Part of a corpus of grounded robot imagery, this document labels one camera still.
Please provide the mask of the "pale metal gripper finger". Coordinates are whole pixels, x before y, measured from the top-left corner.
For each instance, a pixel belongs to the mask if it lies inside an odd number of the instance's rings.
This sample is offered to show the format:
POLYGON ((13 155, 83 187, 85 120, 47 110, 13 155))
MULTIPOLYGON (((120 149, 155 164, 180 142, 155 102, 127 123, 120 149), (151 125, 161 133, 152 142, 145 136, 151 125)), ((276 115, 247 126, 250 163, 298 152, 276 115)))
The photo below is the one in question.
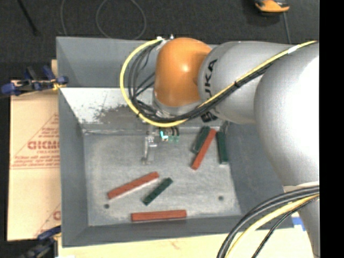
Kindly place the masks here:
POLYGON ((141 163, 147 163, 149 157, 149 137, 143 139, 141 163))
POLYGON ((156 150, 158 148, 158 140, 155 138, 149 139, 149 161, 155 160, 156 150))

